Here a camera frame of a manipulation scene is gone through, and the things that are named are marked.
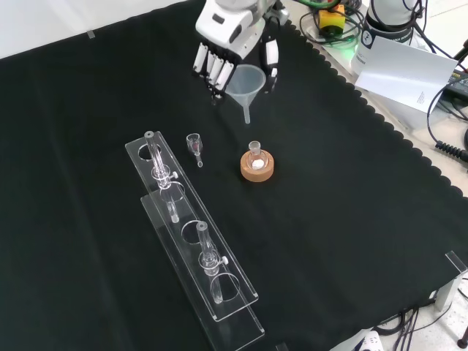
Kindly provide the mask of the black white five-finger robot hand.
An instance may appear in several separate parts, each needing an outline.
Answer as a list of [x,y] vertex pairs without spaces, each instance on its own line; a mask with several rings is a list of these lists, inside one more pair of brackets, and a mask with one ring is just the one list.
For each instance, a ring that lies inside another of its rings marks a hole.
[[192,71],[201,77],[218,102],[237,67],[259,47],[265,92],[274,90],[279,75],[279,46],[269,24],[284,25],[289,12],[281,1],[207,1],[195,29],[200,44]]

